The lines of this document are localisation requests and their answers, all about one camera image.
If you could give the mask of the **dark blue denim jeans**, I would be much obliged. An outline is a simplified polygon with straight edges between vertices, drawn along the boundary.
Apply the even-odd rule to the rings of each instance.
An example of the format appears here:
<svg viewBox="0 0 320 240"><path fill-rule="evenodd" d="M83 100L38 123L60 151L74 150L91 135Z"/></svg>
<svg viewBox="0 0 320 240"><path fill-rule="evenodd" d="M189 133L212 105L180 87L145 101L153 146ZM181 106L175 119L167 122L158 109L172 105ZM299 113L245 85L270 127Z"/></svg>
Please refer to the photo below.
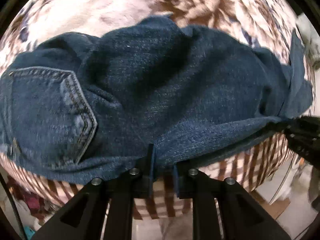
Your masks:
<svg viewBox="0 0 320 240"><path fill-rule="evenodd" d="M156 148L164 171L247 150L312 104L304 49L285 65L203 26L148 17L102 37L64 33L1 76L1 152L48 179L113 179Z"/></svg>

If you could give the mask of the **light green crumpled garment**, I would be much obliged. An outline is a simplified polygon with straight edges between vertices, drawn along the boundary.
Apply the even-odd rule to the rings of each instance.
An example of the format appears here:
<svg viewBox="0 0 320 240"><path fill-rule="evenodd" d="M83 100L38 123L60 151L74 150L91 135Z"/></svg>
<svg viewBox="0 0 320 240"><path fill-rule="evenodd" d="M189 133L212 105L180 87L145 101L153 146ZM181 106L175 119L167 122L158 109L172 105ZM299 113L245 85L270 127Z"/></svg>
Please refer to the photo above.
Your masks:
<svg viewBox="0 0 320 240"><path fill-rule="evenodd" d="M305 46L308 64L319 70L319 34L304 13L297 17L296 25Z"/></svg>

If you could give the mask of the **floral bed blanket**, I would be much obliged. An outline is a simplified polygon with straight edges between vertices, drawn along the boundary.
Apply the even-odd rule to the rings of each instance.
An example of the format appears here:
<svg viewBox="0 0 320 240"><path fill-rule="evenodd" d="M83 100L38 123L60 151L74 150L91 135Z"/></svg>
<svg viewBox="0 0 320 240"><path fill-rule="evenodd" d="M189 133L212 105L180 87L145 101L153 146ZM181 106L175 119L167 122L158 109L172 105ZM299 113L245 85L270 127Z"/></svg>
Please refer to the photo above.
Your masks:
<svg viewBox="0 0 320 240"><path fill-rule="evenodd" d="M167 16L178 27L190 24L220 30L254 49L268 48L281 63L289 63L289 42L296 14L285 0L29 0L1 39L1 74L22 52L63 33L93 36L130 27L144 18ZM235 178L253 191L285 161L297 155L285 135L276 133L235 156L201 168L214 179ZM1 166L20 187L62 206L82 185L49 180L19 167L1 153ZM135 219L178 217L191 211L191 200L178 200L169 179L160 179L150 200L135 200Z"/></svg>

